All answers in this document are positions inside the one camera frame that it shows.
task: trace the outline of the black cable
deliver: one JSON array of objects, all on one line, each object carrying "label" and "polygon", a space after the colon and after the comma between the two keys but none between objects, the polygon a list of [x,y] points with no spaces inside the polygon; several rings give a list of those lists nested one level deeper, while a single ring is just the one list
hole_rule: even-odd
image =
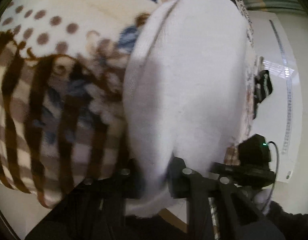
[{"label": "black cable", "polygon": [[269,196],[265,202],[265,205],[263,206],[262,208],[262,212],[264,212],[265,208],[267,207],[267,205],[269,204],[271,198],[272,198],[272,195],[273,195],[273,191],[274,191],[274,188],[275,188],[275,184],[276,184],[276,178],[277,178],[277,173],[278,173],[278,167],[279,167],[279,151],[278,151],[278,147],[277,147],[277,144],[274,143],[273,141],[269,141],[267,143],[268,144],[273,144],[275,146],[275,149],[276,149],[276,171],[275,171],[275,174],[276,174],[276,177],[275,177],[275,181],[273,183],[273,186],[272,186],[272,189],[271,189],[271,192],[269,193]]}]

